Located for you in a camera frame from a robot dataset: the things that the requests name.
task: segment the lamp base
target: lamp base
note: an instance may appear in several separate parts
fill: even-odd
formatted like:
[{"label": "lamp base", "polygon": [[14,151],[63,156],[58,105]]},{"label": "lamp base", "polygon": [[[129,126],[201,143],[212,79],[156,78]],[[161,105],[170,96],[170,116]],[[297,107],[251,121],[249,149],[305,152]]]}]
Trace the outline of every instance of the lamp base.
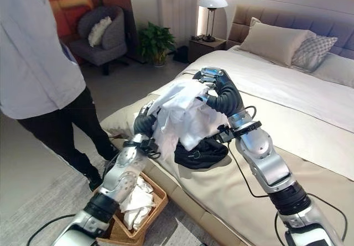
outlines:
[{"label": "lamp base", "polygon": [[212,42],[212,41],[215,41],[215,38],[209,34],[208,36],[204,35],[202,40],[207,41],[207,42]]}]

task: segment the white shirt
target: white shirt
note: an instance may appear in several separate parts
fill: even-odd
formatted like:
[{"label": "white shirt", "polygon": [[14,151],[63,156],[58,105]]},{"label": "white shirt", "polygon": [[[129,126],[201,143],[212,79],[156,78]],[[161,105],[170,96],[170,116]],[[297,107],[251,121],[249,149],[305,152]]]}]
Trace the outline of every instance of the white shirt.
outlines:
[{"label": "white shirt", "polygon": [[0,0],[0,104],[24,119],[64,108],[86,87],[66,57],[48,0]]},{"label": "white shirt", "polygon": [[158,113],[153,138],[162,159],[176,150],[178,140],[187,151],[191,151],[204,137],[216,134],[217,127],[227,124],[224,114],[196,99],[208,89],[196,79],[177,79],[150,107],[148,115],[156,116]]}]

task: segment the black pants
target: black pants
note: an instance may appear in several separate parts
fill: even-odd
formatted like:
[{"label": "black pants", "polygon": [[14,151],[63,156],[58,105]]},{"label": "black pants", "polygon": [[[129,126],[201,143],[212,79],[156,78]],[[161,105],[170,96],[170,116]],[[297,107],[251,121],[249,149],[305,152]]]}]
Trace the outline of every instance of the black pants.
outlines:
[{"label": "black pants", "polygon": [[96,108],[88,88],[63,109],[20,119],[18,122],[85,176],[96,176],[97,169],[85,154],[75,149],[73,123],[92,139],[103,158],[111,160],[115,155],[107,134],[98,122]]}]

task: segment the upholstered headboard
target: upholstered headboard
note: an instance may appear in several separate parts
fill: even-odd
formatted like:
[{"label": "upholstered headboard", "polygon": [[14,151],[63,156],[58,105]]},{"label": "upholstered headboard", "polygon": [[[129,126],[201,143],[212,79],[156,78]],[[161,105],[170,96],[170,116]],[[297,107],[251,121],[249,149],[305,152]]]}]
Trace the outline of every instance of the upholstered headboard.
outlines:
[{"label": "upholstered headboard", "polygon": [[238,5],[233,19],[227,47],[241,44],[246,38],[251,18],[258,18],[262,23],[284,28],[309,29],[322,36],[338,37],[330,50],[331,53],[354,59],[354,24],[336,20],[313,17],[294,12],[279,11],[263,7]]}]

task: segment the table lamp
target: table lamp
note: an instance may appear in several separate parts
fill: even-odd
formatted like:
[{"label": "table lamp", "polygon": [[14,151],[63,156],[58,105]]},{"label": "table lamp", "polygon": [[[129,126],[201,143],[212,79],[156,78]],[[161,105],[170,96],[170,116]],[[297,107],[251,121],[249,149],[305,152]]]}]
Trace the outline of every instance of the table lamp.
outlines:
[{"label": "table lamp", "polygon": [[[212,31],[214,29],[214,19],[215,19],[215,10],[216,8],[227,7],[227,2],[225,0],[199,0],[199,6],[206,7],[208,11],[208,19],[206,24],[206,34],[203,36],[203,41],[215,41],[215,38],[212,36]],[[212,26],[211,33],[209,33],[209,18],[212,17]]]}]

